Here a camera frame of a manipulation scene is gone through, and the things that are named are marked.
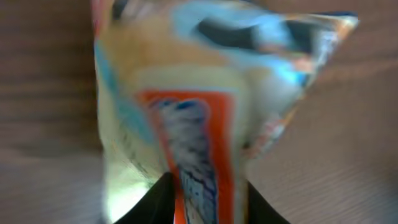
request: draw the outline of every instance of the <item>wood grain surface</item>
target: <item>wood grain surface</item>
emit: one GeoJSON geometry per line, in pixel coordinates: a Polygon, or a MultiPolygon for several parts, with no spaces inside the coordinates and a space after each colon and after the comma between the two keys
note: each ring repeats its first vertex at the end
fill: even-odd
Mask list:
{"type": "MultiPolygon", "coordinates": [[[[292,223],[398,223],[397,0],[268,0],[356,11],[249,179],[292,223]]],[[[0,223],[97,223],[101,146],[88,0],[0,1],[0,223]]]]}

